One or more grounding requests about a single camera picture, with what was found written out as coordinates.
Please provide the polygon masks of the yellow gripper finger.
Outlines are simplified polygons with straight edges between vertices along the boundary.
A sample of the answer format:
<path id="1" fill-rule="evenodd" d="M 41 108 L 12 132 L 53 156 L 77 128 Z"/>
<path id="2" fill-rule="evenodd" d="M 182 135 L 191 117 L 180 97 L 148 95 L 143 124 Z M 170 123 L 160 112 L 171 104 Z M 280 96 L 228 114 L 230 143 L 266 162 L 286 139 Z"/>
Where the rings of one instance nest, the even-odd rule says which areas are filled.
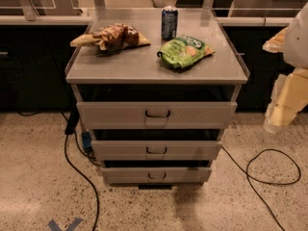
<path id="1" fill-rule="evenodd" d="M 275 36 L 267 40 L 263 45 L 263 49 L 270 53 L 282 53 L 284 49 L 285 35 L 287 30 L 288 28 L 284 28 Z"/>
<path id="2" fill-rule="evenodd" d="M 279 74 L 270 98 L 263 126 L 278 133 L 308 105 L 308 70 L 296 68 L 289 75 Z"/>

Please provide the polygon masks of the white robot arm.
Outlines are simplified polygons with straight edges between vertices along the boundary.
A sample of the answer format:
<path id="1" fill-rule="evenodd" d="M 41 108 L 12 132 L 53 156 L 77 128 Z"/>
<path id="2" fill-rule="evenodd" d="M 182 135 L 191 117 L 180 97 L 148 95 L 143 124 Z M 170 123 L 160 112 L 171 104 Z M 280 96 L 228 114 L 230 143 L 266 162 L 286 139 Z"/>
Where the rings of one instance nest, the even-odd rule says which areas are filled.
<path id="1" fill-rule="evenodd" d="M 263 49 L 282 53 L 284 62 L 295 68 L 289 75 L 278 75 L 265 114 L 264 128 L 278 133 L 308 105 L 308 4 Z"/>

